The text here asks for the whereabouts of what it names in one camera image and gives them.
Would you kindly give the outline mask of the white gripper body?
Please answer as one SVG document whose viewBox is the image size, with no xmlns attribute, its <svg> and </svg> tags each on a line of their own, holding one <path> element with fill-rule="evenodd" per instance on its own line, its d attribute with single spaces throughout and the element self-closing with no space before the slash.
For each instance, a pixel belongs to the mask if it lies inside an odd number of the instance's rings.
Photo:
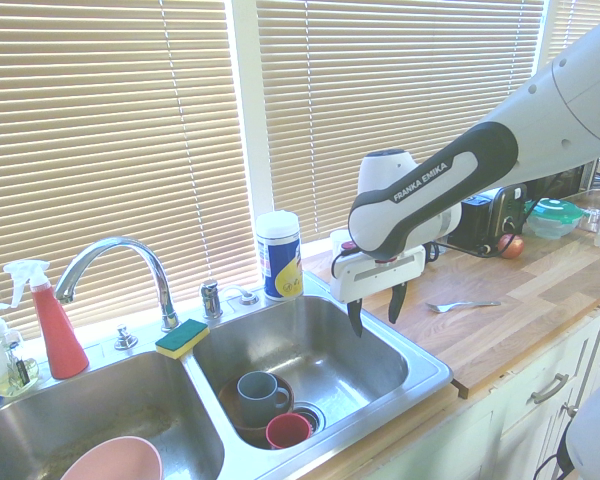
<svg viewBox="0 0 600 480">
<path fill-rule="evenodd" d="M 331 295 L 340 303 L 350 303 L 415 279 L 424 270 L 425 253 L 418 246 L 380 261 L 357 248 L 344 250 L 332 264 Z"/>
</svg>

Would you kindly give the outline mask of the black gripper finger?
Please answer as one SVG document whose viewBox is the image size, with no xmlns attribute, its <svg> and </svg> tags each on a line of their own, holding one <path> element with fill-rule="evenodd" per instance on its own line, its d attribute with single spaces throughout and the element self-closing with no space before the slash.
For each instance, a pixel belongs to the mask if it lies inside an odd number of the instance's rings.
<svg viewBox="0 0 600 480">
<path fill-rule="evenodd" d="M 407 293 L 407 283 L 402 282 L 391 288 L 391 299 L 388 306 L 388 321 L 395 323 L 400 315 Z"/>
<path fill-rule="evenodd" d="M 361 320 L 362 300 L 357 299 L 347 303 L 347 315 L 351 327 L 357 337 L 362 336 L 363 325 Z"/>
</svg>

